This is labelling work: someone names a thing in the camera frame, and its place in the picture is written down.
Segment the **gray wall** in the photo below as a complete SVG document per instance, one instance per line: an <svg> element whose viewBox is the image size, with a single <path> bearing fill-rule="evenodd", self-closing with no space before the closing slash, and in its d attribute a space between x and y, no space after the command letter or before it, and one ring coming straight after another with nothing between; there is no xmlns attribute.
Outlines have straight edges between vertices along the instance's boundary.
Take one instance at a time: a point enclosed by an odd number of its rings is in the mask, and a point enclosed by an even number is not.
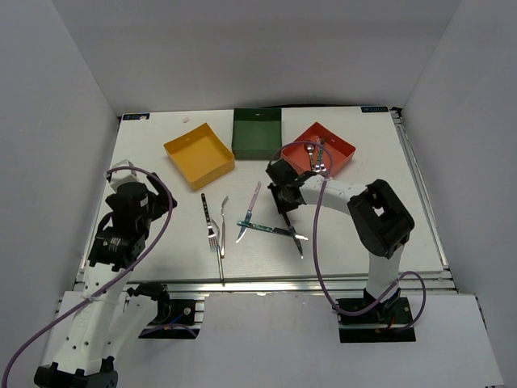
<svg viewBox="0 0 517 388"><path fill-rule="evenodd" d="M116 118L50 0L0 12L0 368L74 283ZM15 366L32 386L46 338Z"/></svg>
<svg viewBox="0 0 517 388"><path fill-rule="evenodd" d="M117 114L402 106L460 0L53 0Z"/></svg>
<svg viewBox="0 0 517 388"><path fill-rule="evenodd" d="M517 387L517 2L464 0L403 112L459 287Z"/></svg>

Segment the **green box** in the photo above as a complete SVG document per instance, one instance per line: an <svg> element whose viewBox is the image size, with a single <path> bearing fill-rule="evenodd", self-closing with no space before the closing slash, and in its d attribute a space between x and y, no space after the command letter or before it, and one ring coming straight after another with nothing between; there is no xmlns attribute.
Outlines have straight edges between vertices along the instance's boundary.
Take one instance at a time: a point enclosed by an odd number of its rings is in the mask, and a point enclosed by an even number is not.
<svg viewBox="0 0 517 388"><path fill-rule="evenodd" d="M282 109L233 110L232 152L236 159L269 160L282 146Z"/></svg>

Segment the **yellow tray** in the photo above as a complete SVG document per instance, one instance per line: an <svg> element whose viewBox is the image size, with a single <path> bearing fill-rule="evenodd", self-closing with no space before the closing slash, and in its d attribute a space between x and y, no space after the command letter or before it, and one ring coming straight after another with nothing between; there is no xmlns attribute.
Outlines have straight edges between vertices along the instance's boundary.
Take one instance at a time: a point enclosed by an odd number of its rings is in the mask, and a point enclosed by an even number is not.
<svg viewBox="0 0 517 388"><path fill-rule="evenodd" d="M235 168L235 157L207 123L163 145L192 190Z"/></svg>

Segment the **black label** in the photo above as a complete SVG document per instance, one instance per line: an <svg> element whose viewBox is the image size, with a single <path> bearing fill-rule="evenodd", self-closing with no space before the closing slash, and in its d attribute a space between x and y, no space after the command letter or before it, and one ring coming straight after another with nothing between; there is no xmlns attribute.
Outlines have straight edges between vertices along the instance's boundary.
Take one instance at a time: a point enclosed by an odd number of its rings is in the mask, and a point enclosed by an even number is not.
<svg viewBox="0 0 517 388"><path fill-rule="evenodd" d="M362 113L389 112L388 107L361 107Z"/></svg>
<svg viewBox="0 0 517 388"><path fill-rule="evenodd" d="M128 113L122 116L122 120L148 120L150 113Z"/></svg>

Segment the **red tray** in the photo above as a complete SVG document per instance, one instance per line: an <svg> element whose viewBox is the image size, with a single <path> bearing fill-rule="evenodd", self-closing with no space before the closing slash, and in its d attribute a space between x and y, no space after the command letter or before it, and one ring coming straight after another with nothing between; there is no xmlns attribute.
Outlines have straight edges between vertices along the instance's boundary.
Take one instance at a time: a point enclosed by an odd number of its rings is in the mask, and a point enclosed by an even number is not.
<svg viewBox="0 0 517 388"><path fill-rule="evenodd" d="M336 136L320 123L312 124L305 132L303 132L295 141L316 141L316 136L325 138L325 148L332 154L334 166L330 172L330 176L339 173L354 156L355 147L344 141L341 137ZM293 145L282 151L282 158L287 160L294 167L298 174L310 171L309 155L303 144ZM328 168L330 158L323 153L322 162ZM314 156L314 164L317 163L317 156Z"/></svg>

